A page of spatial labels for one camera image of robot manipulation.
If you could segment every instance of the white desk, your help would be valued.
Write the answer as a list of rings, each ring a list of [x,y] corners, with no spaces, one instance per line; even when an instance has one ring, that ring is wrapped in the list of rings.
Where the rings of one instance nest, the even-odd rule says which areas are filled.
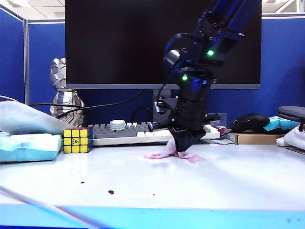
[[[101,147],[2,164],[0,183],[113,228],[305,228],[305,155],[277,146],[194,145],[188,153],[200,155],[197,164],[143,158],[163,147]],[[81,227],[3,194],[0,203],[1,225]]]

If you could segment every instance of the black monitor screen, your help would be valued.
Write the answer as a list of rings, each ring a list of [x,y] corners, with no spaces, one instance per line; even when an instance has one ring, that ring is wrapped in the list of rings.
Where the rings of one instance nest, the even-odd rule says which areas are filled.
[[[67,83],[163,84],[163,51],[193,34],[211,0],[66,0]],[[217,84],[260,84],[261,9],[214,75]]]

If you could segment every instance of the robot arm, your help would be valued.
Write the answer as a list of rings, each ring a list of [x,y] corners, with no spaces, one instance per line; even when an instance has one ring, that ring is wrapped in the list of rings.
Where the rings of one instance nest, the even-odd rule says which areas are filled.
[[[183,152],[205,135],[203,125],[217,117],[208,117],[205,105],[213,67],[221,66],[229,51],[242,38],[242,29],[260,6],[261,0],[214,0],[198,20],[194,35],[177,34],[163,59],[169,80],[180,87],[178,98],[157,98],[159,109],[170,109],[168,127],[178,152]],[[170,50],[179,38],[190,38],[188,48]]]

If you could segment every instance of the pink object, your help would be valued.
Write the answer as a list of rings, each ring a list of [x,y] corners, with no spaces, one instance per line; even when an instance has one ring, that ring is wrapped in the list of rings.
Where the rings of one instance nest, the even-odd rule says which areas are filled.
[[[199,161],[198,154],[188,154],[186,155],[184,152],[177,152],[175,141],[169,140],[166,144],[165,150],[162,152],[155,152],[152,154],[146,154],[144,157],[147,159],[160,159],[168,156],[176,156],[182,159],[187,159],[191,163],[196,163]]]

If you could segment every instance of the monitor stand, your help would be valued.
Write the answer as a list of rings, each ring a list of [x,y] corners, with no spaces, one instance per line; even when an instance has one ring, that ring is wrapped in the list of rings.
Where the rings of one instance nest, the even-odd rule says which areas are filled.
[[[158,92],[159,92],[159,89],[154,89],[153,90],[153,113],[152,113],[152,120],[154,122],[163,122],[163,123],[166,123],[168,122],[168,116],[170,114],[170,111],[165,111],[165,112],[160,112],[158,113],[157,110],[156,110],[156,106],[155,106],[155,101],[156,101],[156,98],[158,96]],[[170,98],[171,97],[171,90],[170,89],[163,89],[161,91],[161,94],[160,96],[162,96],[164,99],[167,99],[167,98]]]

